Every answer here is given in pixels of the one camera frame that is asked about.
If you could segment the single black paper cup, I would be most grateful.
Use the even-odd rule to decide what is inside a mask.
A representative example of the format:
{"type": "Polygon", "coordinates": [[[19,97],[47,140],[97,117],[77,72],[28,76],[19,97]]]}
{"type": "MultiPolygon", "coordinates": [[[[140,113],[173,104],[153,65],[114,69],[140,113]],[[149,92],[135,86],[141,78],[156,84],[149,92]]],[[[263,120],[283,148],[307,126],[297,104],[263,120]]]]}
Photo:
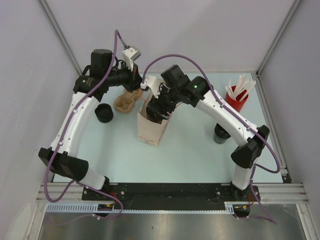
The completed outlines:
{"type": "Polygon", "coordinates": [[[147,119],[153,123],[161,124],[164,120],[164,118],[160,114],[151,109],[149,106],[146,107],[145,111],[147,119]]]}

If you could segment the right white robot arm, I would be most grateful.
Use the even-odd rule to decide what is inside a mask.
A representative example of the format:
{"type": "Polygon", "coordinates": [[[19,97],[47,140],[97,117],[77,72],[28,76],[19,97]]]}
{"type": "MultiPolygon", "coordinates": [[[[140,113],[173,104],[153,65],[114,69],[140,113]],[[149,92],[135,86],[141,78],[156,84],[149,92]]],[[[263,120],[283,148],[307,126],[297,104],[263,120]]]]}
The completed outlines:
{"type": "Polygon", "coordinates": [[[230,194],[235,200],[242,201],[249,194],[253,167],[266,145],[269,128],[249,122],[223,100],[202,76],[190,79],[176,64],[160,76],[147,76],[140,85],[144,91],[150,90],[152,93],[146,107],[147,116],[156,122],[168,120],[177,104],[183,103],[214,119],[237,143],[231,154],[235,171],[230,194]]]}

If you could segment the beige paper takeout bag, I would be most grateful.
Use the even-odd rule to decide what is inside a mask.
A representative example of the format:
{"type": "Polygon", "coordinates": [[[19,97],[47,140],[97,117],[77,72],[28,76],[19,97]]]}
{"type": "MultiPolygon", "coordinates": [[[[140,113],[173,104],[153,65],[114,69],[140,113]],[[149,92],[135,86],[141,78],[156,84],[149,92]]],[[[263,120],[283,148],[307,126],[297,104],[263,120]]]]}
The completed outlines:
{"type": "Polygon", "coordinates": [[[145,102],[137,113],[137,136],[140,141],[157,147],[171,121],[172,115],[168,120],[161,120],[160,122],[151,121],[147,116],[147,105],[152,96],[152,93],[147,95],[145,102]]]}

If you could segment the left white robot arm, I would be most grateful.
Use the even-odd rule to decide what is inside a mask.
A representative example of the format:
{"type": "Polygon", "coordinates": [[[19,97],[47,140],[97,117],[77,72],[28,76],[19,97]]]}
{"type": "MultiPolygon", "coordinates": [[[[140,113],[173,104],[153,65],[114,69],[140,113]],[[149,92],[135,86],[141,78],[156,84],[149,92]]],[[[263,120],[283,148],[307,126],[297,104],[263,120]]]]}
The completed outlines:
{"type": "Polygon", "coordinates": [[[95,49],[91,53],[90,65],[75,81],[71,105],[57,137],[50,147],[41,148],[38,153],[45,165],[51,163],[52,173],[93,188],[93,194],[100,200],[110,196],[109,180],[90,168],[88,161],[78,157],[80,143],[89,118],[109,88],[123,86],[132,92],[140,87],[142,77],[134,62],[140,55],[134,46],[124,49],[122,59],[116,59],[108,77],[101,83],[111,66],[113,53],[108,49],[95,49]]]}

